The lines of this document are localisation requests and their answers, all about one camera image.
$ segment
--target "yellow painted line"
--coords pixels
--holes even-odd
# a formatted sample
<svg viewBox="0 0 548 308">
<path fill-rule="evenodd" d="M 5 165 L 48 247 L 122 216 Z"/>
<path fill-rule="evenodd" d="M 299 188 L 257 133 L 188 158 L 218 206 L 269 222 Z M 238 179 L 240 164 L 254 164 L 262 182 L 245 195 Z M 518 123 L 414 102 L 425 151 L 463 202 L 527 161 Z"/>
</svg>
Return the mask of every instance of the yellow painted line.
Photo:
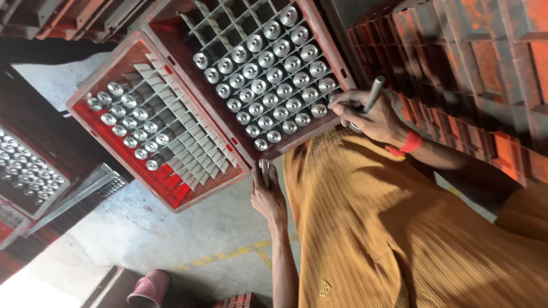
<svg viewBox="0 0 548 308">
<path fill-rule="evenodd" d="M 299 236 L 297 234 L 289 235 L 289 241 L 295 242 L 298 240 L 299 240 Z M 181 264 L 177 266 L 175 270 L 189 270 L 194 267 L 204 266 L 206 264 L 211 264 L 218 261 L 231 259 L 239 255 L 244 255 L 252 252 L 257 253 L 257 255 L 265 263 L 266 267 L 268 267 L 271 270 L 272 261 L 270 260 L 269 255 L 264 251 L 264 248 L 271 247 L 271 246 L 272 246 L 271 240 L 261 241 L 261 242 L 251 244 L 249 246 L 242 246 L 233 250 L 229 250 L 227 252 L 217 253 L 211 256 L 205 256 L 203 258 L 199 258 L 194 261 Z"/>
</svg>

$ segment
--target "metal pin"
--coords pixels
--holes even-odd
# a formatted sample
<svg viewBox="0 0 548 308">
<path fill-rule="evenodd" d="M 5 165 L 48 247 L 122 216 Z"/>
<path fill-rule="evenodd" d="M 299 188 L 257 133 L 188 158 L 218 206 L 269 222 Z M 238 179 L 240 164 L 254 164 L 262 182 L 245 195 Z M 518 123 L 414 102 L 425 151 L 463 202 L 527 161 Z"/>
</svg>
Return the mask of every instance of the metal pin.
<svg viewBox="0 0 548 308">
<path fill-rule="evenodd" d="M 282 99 L 286 99 L 286 98 L 290 97 L 291 94 L 293 93 L 293 88 L 290 85 L 286 84 L 286 83 L 282 83 L 276 89 L 276 93 Z"/>
<path fill-rule="evenodd" d="M 275 55 L 283 58 L 291 51 L 291 45 L 289 44 L 288 40 L 281 38 L 274 42 L 274 45 L 272 45 L 272 49 L 274 50 Z"/>
<path fill-rule="evenodd" d="M 301 59 L 292 55 L 283 63 L 283 68 L 290 74 L 297 72 L 301 68 Z"/>
<path fill-rule="evenodd" d="M 285 121 L 283 122 L 282 129 L 286 134 L 293 134 L 297 131 L 297 124 L 293 121 Z"/>
<path fill-rule="evenodd" d="M 252 34 L 248 36 L 246 45 L 247 49 L 249 49 L 250 52 L 258 53 L 262 50 L 264 46 L 264 41 L 262 40 L 262 37 L 260 35 Z"/>
</svg>

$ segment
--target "metal cylinder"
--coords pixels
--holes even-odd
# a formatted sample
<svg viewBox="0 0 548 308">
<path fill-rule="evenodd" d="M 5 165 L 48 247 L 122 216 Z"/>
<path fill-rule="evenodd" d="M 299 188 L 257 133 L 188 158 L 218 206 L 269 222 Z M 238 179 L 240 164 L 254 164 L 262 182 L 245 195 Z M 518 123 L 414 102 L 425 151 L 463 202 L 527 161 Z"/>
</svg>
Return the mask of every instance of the metal cylinder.
<svg viewBox="0 0 548 308">
<path fill-rule="evenodd" d="M 134 137 L 127 136 L 124 138 L 124 144 L 128 148 L 134 149 L 135 147 L 137 147 L 138 142 L 137 139 L 135 139 Z"/>
<path fill-rule="evenodd" d="M 267 93 L 262 97 L 262 104 L 267 108 L 278 105 L 279 98 L 274 93 Z"/>
<path fill-rule="evenodd" d="M 257 124 L 262 129 L 269 129 L 274 125 L 274 121 L 269 116 L 262 116 L 257 120 Z"/>
<path fill-rule="evenodd" d="M 154 153 L 158 151 L 158 144 L 154 141 L 147 141 L 145 142 L 145 150 L 148 152 Z"/>
<path fill-rule="evenodd" d="M 217 95 L 219 95 L 221 98 L 226 99 L 230 96 L 230 87 L 227 84 L 218 84 L 215 87 L 215 91 L 217 91 Z"/>
<path fill-rule="evenodd" d="M 255 94 L 258 94 L 258 95 L 264 93 L 266 91 L 267 87 L 268 87 L 268 85 L 266 84 L 266 81 L 264 81 L 262 79 L 255 79 L 251 83 L 251 90 L 253 92 L 255 92 Z"/>
<path fill-rule="evenodd" d="M 239 97 L 242 102 L 252 102 L 255 99 L 255 92 L 249 88 L 244 88 L 240 91 Z"/>
<path fill-rule="evenodd" d="M 282 83 L 278 86 L 278 88 L 276 88 L 276 93 L 282 99 L 286 99 L 290 97 L 291 94 L 293 94 L 293 87 L 291 87 L 290 85 L 286 83 Z"/>
<path fill-rule="evenodd" d="M 278 67 L 273 67 L 266 71 L 266 79 L 272 83 L 277 84 L 282 81 L 283 78 L 283 71 L 280 70 Z"/>
<path fill-rule="evenodd" d="M 257 139 L 255 140 L 255 148 L 259 151 L 265 151 L 268 149 L 269 145 L 266 143 L 266 140 L 264 139 Z"/>
<path fill-rule="evenodd" d="M 247 51 L 243 46 L 236 46 L 230 52 L 232 60 L 236 63 L 244 63 L 247 61 Z"/>
<path fill-rule="evenodd" d="M 298 70 L 301 69 L 301 59 L 292 55 L 285 60 L 283 68 L 290 74 L 298 72 Z"/>
<path fill-rule="evenodd" d="M 122 102 L 122 104 L 127 107 L 127 108 L 135 108 L 137 106 L 140 106 L 144 101 L 145 99 L 141 96 L 141 95 L 138 95 L 138 94 L 124 94 L 122 95 L 122 97 L 120 98 L 120 101 Z"/>
<path fill-rule="evenodd" d="M 136 129 L 133 132 L 133 138 L 137 141 L 145 141 L 149 135 L 143 129 Z"/>
<path fill-rule="evenodd" d="M 327 114 L 327 107 L 324 104 L 315 104 L 311 113 L 314 118 L 323 118 Z"/>
<path fill-rule="evenodd" d="M 336 87 L 337 87 L 337 82 L 335 82 L 335 80 L 333 80 L 333 78 L 331 77 L 326 77 L 320 80 L 318 83 L 318 89 L 323 94 L 331 93 Z"/>
<path fill-rule="evenodd" d="M 112 127 L 112 132 L 114 133 L 114 135 L 116 135 L 118 137 L 124 137 L 125 135 L 128 134 L 127 128 L 122 126 L 122 125 L 113 126 Z"/>
<path fill-rule="evenodd" d="M 274 54 L 268 50 L 265 50 L 259 53 L 259 56 L 257 57 L 257 59 L 258 59 L 259 65 L 261 67 L 264 67 L 265 69 L 274 65 L 274 61 L 276 60 L 276 58 L 274 57 Z"/>
<path fill-rule="evenodd" d="M 274 115 L 274 118 L 276 118 L 276 120 L 283 121 L 289 116 L 289 111 L 286 108 L 280 106 L 274 108 L 274 112 L 272 114 Z"/>
<path fill-rule="evenodd" d="M 281 38 L 274 42 L 272 49 L 275 55 L 283 58 L 291 51 L 291 44 L 288 40 Z"/>
<path fill-rule="evenodd" d="M 245 111 L 240 111 L 236 114 L 236 119 L 242 125 L 247 125 L 249 124 L 249 121 L 251 121 L 251 116 L 249 116 L 249 114 Z"/>
<path fill-rule="evenodd" d="M 266 134 L 266 138 L 272 143 L 277 143 L 282 139 L 282 134 L 276 130 L 271 130 L 268 134 Z"/>
<path fill-rule="evenodd" d="M 302 45 L 308 41 L 309 31 L 305 26 L 297 26 L 291 30 L 291 41 L 295 45 Z"/>
<path fill-rule="evenodd" d="M 241 89 L 245 83 L 243 75 L 240 73 L 234 73 L 229 78 L 229 84 L 235 89 Z"/>
<path fill-rule="evenodd" d="M 237 99 L 229 99 L 226 106 L 230 109 L 230 111 L 238 112 L 242 108 L 242 103 Z"/>
<path fill-rule="evenodd" d="M 262 27 L 262 33 L 266 38 L 274 40 L 282 34 L 282 25 L 276 20 L 267 21 Z"/>
<path fill-rule="evenodd" d="M 314 61 L 309 67 L 310 75 L 314 78 L 320 78 L 328 71 L 327 65 L 323 61 Z"/>
<path fill-rule="evenodd" d="M 129 92 L 132 89 L 129 82 L 125 79 L 113 81 L 107 85 L 107 88 L 114 96 L 122 96 L 122 94 Z"/>
<path fill-rule="evenodd" d="M 260 134 L 260 130 L 257 126 L 255 125 L 249 125 L 246 127 L 246 133 L 248 136 L 250 136 L 251 138 L 257 138 Z"/>
<path fill-rule="evenodd" d="M 145 149 L 135 150 L 135 157 L 138 159 L 146 159 L 149 156 L 149 153 Z"/>
<path fill-rule="evenodd" d="M 229 58 L 222 58 L 217 63 L 217 68 L 222 74 L 228 75 L 234 70 L 234 63 Z"/>
<path fill-rule="evenodd" d="M 216 68 L 210 67 L 204 71 L 205 78 L 209 83 L 215 84 L 219 82 L 219 72 Z"/>
<path fill-rule="evenodd" d="M 293 121 L 285 121 L 282 124 L 282 129 L 286 134 L 293 134 L 297 131 L 297 124 Z"/>
<path fill-rule="evenodd" d="M 297 9 L 295 9 L 295 7 L 291 5 L 286 6 L 279 13 L 280 22 L 287 27 L 293 27 L 297 23 L 298 19 L 299 14 L 297 12 Z"/>
<path fill-rule="evenodd" d="M 198 66 L 199 69 L 204 70 L 208 64 L 209 59 L 204 53 L 197 53 L 194 56 L 192 56 L 192 60 L 194 61 L 194 64 Z"/>
<path fill-rule="evenodd" d="M 258 53 L 264 47 L 265 42 L 260 35 L 252 34 L 247 37 L 246 46 L 252 53 Z"/>
<path fill-rule="evenodd" d="M 305 62 L 314 61 L 319 55 L 318 48 L 314 44 L 305 45 L 301 49 L 301 59 Z"/>
<path fill-rule="evenodd" d="M 304 88 L 310 83 L 310 77 L 305 72 L 298 72 L 293 76 L 293 84 L 297 88 Z"/>
<path fill-rule="evenodd" d="M 301 112 L 295 116 L 295 122 L 298 126 L 307 126 L 310 123 L 310 116 L 304 112 Z"/>
<path fill-rule="evenodd" d="M 260 116 L 262 115 L 262 112 L 264 111 L 263 106 L 258 102 L 253 102 L 251 105 L 249 105 L 249 113 L 251 113 L 252 116 Z"/>
<path fill-rule="evenodd" d="M 302 100 L 306 103 L 315 102 L 319 97 L 319 93 L 316 88 L 306 88 L 302 91 L 301 95 Z"/>
<path fill-rule="evenodd" d="M 118 119 L 108 112 L 101 115 L 101 121 L 103 121 L 103 123 L 107 124 L 108 126 L 113 126 L 118 123 Z"/>
</svg>

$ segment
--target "machined metal part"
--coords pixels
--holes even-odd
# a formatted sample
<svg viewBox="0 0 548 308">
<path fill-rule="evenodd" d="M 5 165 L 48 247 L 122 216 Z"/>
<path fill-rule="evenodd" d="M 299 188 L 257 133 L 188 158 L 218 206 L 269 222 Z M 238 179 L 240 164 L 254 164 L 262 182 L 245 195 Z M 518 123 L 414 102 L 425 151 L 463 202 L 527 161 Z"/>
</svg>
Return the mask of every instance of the machined metal part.
<svg viewBox="0 0 548 308">
<path fill-rule="evenodd" d="M 276 20 L 267 21 L 262 27 L 262 33 L 266 38 L 274 40 L 282 34 L 282 25 Z"/>
<path fill-rule="evenodd" d="M 274 112 L 272 112 L 272 114 L 276 120 L 283 121 L 289 116 L 289 111 L 284 107 L 278 106 L 274 108 Z"/>
<path fill-rule="evenodd" d="M 302 103 L 299 99 L 297 98 L 290 98 L 287 100 L 286 102 L 286 108 L 289 112 L 293 113 L 293 112 L 297 112 L 299 110 L 301 110 L 302 108 Z"/>
<path fill-rule="evenodd" d="M 158 151 L 158 144 L 154 141 L 147 141 L 145 142 L 144 145 L 145 145 L 145 150 L 147 150 L 148 152 L 154 153 Z"/>
<path fill-rule="evenodd" d="M 276 58 L 274 57 L 274 54 L 268 50 L 265 50 L 259 53 L 257 58 L 258 58 L 259 65 L 265 69 L 274 65 L 274 61 L 276 60 Z"/>
<path fill-rule="evenodd" d="M 295 116 L 295 122 L 297 123 L 298 126 L 301 126 L 301 127 L 307 126 L 310 123 L 310 116 L 304 112 L 298 113 Z"/>
<path fill-rule="evenodd" d="M 105 112 L 101 115 L 101 121 L 103 121 L 103 123 L 107 124 L 108 126 L 113 126 L 118 123 L 118 119 L 108 112 Z"/>
<path fill-rule="evenodd" d="M 327 107 L 323 104 L 315 104 L 311 109 L 314 118 L 323 118 L 327 114 Z"/>
<path fill-rule="evenodd" d="M 230 52 L 232 60 L 236 63 L 244 63 L 247 61 L 247 50 L 244 46 L 236 46 Z"/>
<path fill-rule="evenodd" d="M 306 103 L 315 102 L 319 97 L 319 93 L 316 88 L 306 88 L 301 92 L 301 95 L 302 100 Z"/>
<path fill-rule="evenodd" d="M 255 63 L 247 63 L 243 66 L 242 73 L 247 79 L 255 79 L 259 75 L 260 68 Z"/>
<path fill-rule="evenodd" d="M 293 76 L 293 84 L 297 88 L 304 88 L 310 83 L 310 77 L 305 72 L 298 72 Z"/>
<path fill-rule="evenodd" d="M 136 129 L 133 132 L 133 138 L 137 139 L 137 141 L 145 141 L 148 137 L 148 134 L 143 129 Z"/>
<path fill-rule="evenodd" d="M 227 84 L 221 83 L 215 87 L 215 91 L 221 98 L 228 98 L 230 96 L 230 87 Z"/>
<path fill-rule="evenodd" d="M 262 97 L 262 104 L 267 108 L 278 105 L 279 98 L 274 93 L 267 93 Z"/>
<path fill-rule="evenodd" d="M 337 82 L 331 77 L 326 77 L 318 82 L 318 89 L 323 94 L 331 93 L 337 87 Z"/>
<path fill-rule="evenodd" d="M 127 136 L 124 138 L 124 144 L 128 148 L 134 149 L 135 147 L 137 147 L 138 142 L 137 139 L 135 139 L 134 137 Z"/>
<path fill-rule="evenodd" d="M 149 153 L 145 149 L 137 149 L 135 150 L 135 157 L 138 159 L 147 159 L 149 156 Z"/>
<path fill-rule="evenodd" d="M 122 94 L 132 89 L 131 85 L 126 80 L 113 81 L 107 85 L 107 88 L 114 96 L 122 96 Z"/>
<path fill-rule="evenodd" d="M 276 130 L 271 130 L 268 134 L 266 134 L 266 138 L 272 143 L 277 143 L 282 140 L 282 134 Z"/>
<path fill-rule="evenodd" d="M 247 37 L 246 46 L 252 53 L 258 53 L 264 47 L 265 42 L 260 35 L 252 34 Z"/>
<path fill-rule="evenodd" d="M 305 45 L 301 49 L 301 59 L 305 62 L 314 61 L 319 55 L 319 50 L 314 44 Z"/>
<path fill-rule="evenodd" d="M 236 119 L 242 125 L 247 125 L 249 124 L 249 121 L 251 121 L 251 116 L 245 111 L 240 111 L 236 114 Z"/>
<path fill-rule="evenodd" d="M 288 40 L 281 38 L 274 42 L 272 49 L 275 55 L 283 58 L 291 51 L 291 44 Z"/>
<path fill-rule="evenodd" d="M 283 71 L 280 70 L 278 67 L 272 67 L 268 71 L 266 71 L 266 79 L 272 83 L 277 84 L 282 81 L 283 78 Z"/>
<path fill-rule="evenodd" d="M 194 56 L 192 56 L 192 60 L 194 61 L 194 64 L 196 64 L 196 66 L 201 70 L 205 70 L 209 64 L 209 59 L 204 53 L 195 54 Z"/>
<path fill-rule="evenodd" d="M 268 149 L 269 145 L 266 143 L 264 139 L 256 139 L 255 140 L 255 148 L 259 151 L 265 151 Z"/>
<path fill-rule="evenodd" d="M 295 45 L 302 45 L 306 41 L 308 41 L 309 38 L 309 31 L 305 26 L 297 26 L 294 27 L 293 30 L 291 30 L 291 41 Z"/>
<path fill-rule="evenodd" d="M 235 89 L 241 89 L 243 85 L 245 84 L 245 82 L 246 81 L 244 79 L 244 76 L 240 73 L 234 73 L 230 75 L 229 84 L 231 87 Z"/>
<path fill-rule="evenodd" d="M 314 61 L 309 67 L 310 75 L 314 78 L 322 77 L 327 71 L 327 65 L 323 61 Z"/>
<path fill-rule="evenodd" d="M 252 102 L 255 99 L 255 92 L 249 88 L 244 88 L 239 93 L 242 102 Z"/>
<path fill-rule="evenodd" d="M 251 138 L 257 138 L 259 136 L 260 132 L 261 131 L 259 130 L 259 128 L 255 125 L 249 125 L 249 126 L 246 127 L 246 133 Z"/>
<path fill-rule="evenodd" d="M 299 19 L 299 13 L 295 7 L 288 5 L 279 13 L 280 22 L 287 27 L 293 27 Z"/>
<path fill-rule="evenodd" d="M 286 83 L 281 83 L 276 88 L 276 93 L 282 99 L 286 99 L 286 98 L 290 97 L 293 94 L 293 87 L 286 84 Z"/>
<path fill-rule="evenodd" d="M 286 134 L 293 134 L 297 131 L 297 124 L 293 121 L 285 121 L 282 124 L 282 129 Z"/>
<path fill-rule="evenodd" d="M 217 68 L 222 74 L 228 75 L 234 70 L 234 63 L 229 58 L 222 58 L 219 60 Z"/>
<path fill-rule="evenodd" d="M 120 105 L 114 105 L 110 108 L 109 111 L 111 114 L 113 114 L 117 118 L 123 118 L 127 115 L 128 111 L 125 109 L 124 106 Z"/>
<path fill-rule="evenodd" d="M 258 94 L 258 95 L 264 93 L 266 91 L 267 87 L 268 87 L 268 85 L 262 79 L 255 79 L 251 83 L 251 90 L 253 92 L 255 92 L 255 94 Z"/>
<path fill-rule="evenodd" d="M 116 135 L 118 137 L 124 137 L 125 135 L 128 134 L 127 128 L 122 126 L 122 125 L 113 126 L 112 127 L 112 132 L 114 133 L 114 135 Z"/>
<path fill-rule="evenodd" d="M 301 59 L 297 58 L 294 55 L 289 56 L 283 63 L 283 68 L 290 74 L 297 72 L 299 69 L 301 69 Z"/>
<path fill-rule="evenodd" d="M 274 125 L 274 121 L 269 116 L 262 116 L 257 120 L 257 124 L 262 129 L 269 129 Z"/>
<path fill-rule="evenodd" d="M 219 82 L 219 78 L 220 78 L 220 75 L 219 75 L 219 72 L 217 71 L 216 68 L 214 67 L 210 67 L 208 69 L 206 69 L 204 71 L 204 75 L 205 75 L 205 78 L 207 79 L 207 81 L 209 83 L 218 83 Z"/>
<path fill-rule="evenodd" d="M 242 108 L 242 103 L 237 99 L 229 99 L 229 101 L 226 102 L 226 106 L 230 109 L 230 111 L 238 112 Z"/>
<path fill-rule="evenodd" d="M 263 106 L 258 102 L 253 102 L 249 105 L 249 113 L 251 113 L 252 116 L 260 116 L 262 115 L 262 112 L 264 111 Z"/>
</svg>

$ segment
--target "red thread bracelet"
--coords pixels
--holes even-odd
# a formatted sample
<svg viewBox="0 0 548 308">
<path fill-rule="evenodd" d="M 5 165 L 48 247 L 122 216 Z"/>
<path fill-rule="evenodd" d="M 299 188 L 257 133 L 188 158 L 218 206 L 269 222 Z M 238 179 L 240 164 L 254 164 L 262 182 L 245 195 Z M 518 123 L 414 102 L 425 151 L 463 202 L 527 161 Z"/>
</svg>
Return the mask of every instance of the red thread bracelet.
<svg viewBox="0 0 548 308">
<path fill-rule="evenodd" d="M 406 141 L 400 149 L 397 149 L 390 145 L 385 146 L 384 149 L 388 150 L 388 152 L 392 153 L 392 155 L 400 158 L 405 157 L 406 153 L 413 152 L 416 149 L 420 148 L 422 144 L 423 137 L 419 133 L 410 129 L 409 133 L 407 134 Z"/>
</svg>

